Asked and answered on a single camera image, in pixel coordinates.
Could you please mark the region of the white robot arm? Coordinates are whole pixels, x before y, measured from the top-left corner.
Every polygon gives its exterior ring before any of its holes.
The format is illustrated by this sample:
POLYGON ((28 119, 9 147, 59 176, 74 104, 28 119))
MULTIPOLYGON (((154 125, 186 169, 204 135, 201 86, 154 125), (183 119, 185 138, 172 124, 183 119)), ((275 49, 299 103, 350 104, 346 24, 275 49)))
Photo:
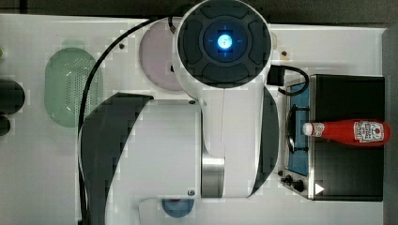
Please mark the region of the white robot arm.
POLYGON ((172 53, 185 99, 119 92, 81 120, 79 225, 141 225, 146 200, 189 212, 198 199, 246 199, 272 172, 266 20, 241 0, 204 0, 180 21, 172 53))

